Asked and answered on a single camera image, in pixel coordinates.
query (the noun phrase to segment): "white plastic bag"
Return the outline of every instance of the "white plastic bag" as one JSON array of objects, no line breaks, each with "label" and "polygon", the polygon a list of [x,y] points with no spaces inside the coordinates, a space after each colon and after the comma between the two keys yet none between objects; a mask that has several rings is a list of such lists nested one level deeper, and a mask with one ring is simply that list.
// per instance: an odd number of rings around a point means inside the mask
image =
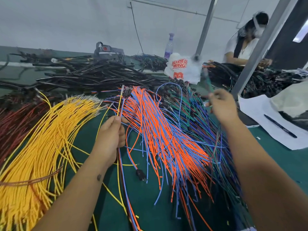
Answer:
[{"label": "white plastic bag", "polygon": [[170,78],[182,79],[192,84],[200,82],[202,61],[195,62],[192,57],[181,56],[178,53],[170,55],[164,74]]}]

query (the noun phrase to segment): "pen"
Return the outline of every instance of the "pen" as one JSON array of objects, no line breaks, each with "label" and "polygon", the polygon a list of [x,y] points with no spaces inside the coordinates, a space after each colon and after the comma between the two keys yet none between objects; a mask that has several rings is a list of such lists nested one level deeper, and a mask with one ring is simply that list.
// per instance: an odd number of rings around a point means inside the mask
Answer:
[{"label": "pen", "polygon": [[284,128],[282,125],[280,125],[278,122],[276,122],[275,120],[273,120],[272,118],[270,118],[269,116],[265,115],[264,116],[270,120],[272,123],[276,124],[279,128],[281,128],[282,130],[284,130],[285,132],[287,132],[289,135],[291,135],[293,138],[297,138],[297,136],[295,134],[293,134],[291,131],[287,130],[286,128]]}]

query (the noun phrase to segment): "paper sheet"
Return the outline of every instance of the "paper sheet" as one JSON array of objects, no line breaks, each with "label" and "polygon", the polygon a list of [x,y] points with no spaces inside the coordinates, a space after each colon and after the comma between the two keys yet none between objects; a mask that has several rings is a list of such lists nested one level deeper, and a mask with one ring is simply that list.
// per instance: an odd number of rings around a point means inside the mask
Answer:
[{"label": "paper sheet", "polygon": [[[270,103],[270,98],[266,95],[257,96],[250,99],[239,97],[238,102],[243,113],[258,122],[275,140],[279,141],[291,150],[308,147],[308,132],[285,120]],[[264,114],[271,117],[287,130],[297,136],[293,138],[277,125],[268,120]]]}]

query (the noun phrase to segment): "metal pole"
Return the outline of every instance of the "metal pole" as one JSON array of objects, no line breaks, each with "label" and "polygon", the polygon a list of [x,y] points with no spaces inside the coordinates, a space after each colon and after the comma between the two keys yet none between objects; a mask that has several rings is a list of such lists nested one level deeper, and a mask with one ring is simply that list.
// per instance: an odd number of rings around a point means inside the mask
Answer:
[{"label": "metal pole", "polygon": [[197,50],[196,50],[196,55],[201,54],[201,51],[202,51],[202,48],[203,48],[203,45],[204,45],[204,41],[206,39],[206,35],[208,34],[209,27],[210,27],[210,24],[211,24],[213,15],[214,15],[214,10],[215,10],[217,1],[218,0],[211,0],[209,11],[208,11],[208,14],[206,15],[205,23],[203,25],[202,33],[201,33],[201,36],[200,36],[200,39],[199,39],[198,47],[197,47]]},{"label": "metal pole", "polygon": [[240,77],[231,91],[234,99],[237,100],[238,96],[242,93],[258,63],[263,58],[269,44],[276,36],[277,31],[280,30],[280,26],[286,21],[290,14],[290,8],[294,8],[298,0],[280,0],[272,17],[269,20],[267,27],[265,28],[262,37],[258,41],[254,48],[246,66],[244,67]]}]

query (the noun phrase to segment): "workbench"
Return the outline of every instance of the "workbench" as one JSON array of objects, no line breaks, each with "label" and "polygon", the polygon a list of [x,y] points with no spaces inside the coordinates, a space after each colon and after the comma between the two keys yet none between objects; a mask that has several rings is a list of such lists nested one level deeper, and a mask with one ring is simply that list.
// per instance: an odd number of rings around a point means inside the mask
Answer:
[{"label": "workbench", "polygon": [[[21,49],[21,51],[28,53],[37,53],[38,50],[34,49]],[[6,61],[7,53],[15,53],[16,48],[13,47],[0,47],[0,61]],[[80,56],[86,55],[74,52],[62,52],[55,51],[59,56]],[[10,57],[11,62],[19,62],[20,57]],[[12,78],[18,75],[23,70],[21,67],[7,66],[0,71],[1,78]],[[43,77],[44,72],[35,72],[30,68],[23,72],[21,77],[15,82],[21,84],[31,84],[35,79]],[[204,88],[196,86],[197,91],[202,93]],[[9,93],[9,90],[0,89],[0,96]],[[95,136],[101,118],[105,111],[102,111],[100,115],[95,117],[86,123],[79,131],[74,145],[78,148],[91,152],[94,144]],[[259,137],[258,142],[268,152],[268,154],[282,167],[286,173],[298,183],[298,185],[308,194],[308,148],[302,150],[291,151],[285,146],[274,140],[269,136],[263,128],[250,128],[249,129],[254,137]],[[129,145],[133,145],[137,137],[137,133],[131,133],[129,139]],[[136,146],[140,146],[141,140],[138,140]],[[83,163],[87,155],[72,149],[72,153],[77,162]],[[121,155],[123,156],[123,163],[130,164],[128,159],[126,148],[121,149]],[[146,172],[146,158],[142,157],[140,151],[132,151],[132,157],[138,167]],[[166,183],[163,185],[162,193],[157,204],[154,206],[154,202],[159,193],[159,186],[157,177],[152,167],[149,167],[149,179],[148,183],[140,181],[136,176],[136,170],[131,166],[124,166],[125,181],[127,185],[128,195],[130,203],[134,210],[134,213],[139,216],[138,222],[140,227],[144,231],[160,230],[189,230],[189,225],[181,206],[179,206],[178,216],[181,219],[175,218],[175,204],[170,202],[171,188]],[[69,181],[74,176],[74,172],[68,168],[65,185],[68,185]],[[117,170],[116,165],[111,166],[104,178],[104,183],[112,191],[112,193],[119,199],[118,184],[117,184]],[[215,204],[209,202],[209,198],[203,194],[201,201],[196,203],[198,209],[203,214],[205,220],[214,231],[219,230],[235,230],[235,221],[232,212],[232,208],[225,199],[223,191],[219,188],[214,188],[214,201]],[[102,187],[98,202],[94,211],[94,216],[98,224],[99,230],[130,230],[128,225],[128,219],[124,213],[123,208],[111,197],[111,195]],[[199,215],[194,212],[195,224],[198,230],[208,230],[203,221],[199,218]],[[93,224],[90,225],[89,230],[94,230]]]}]

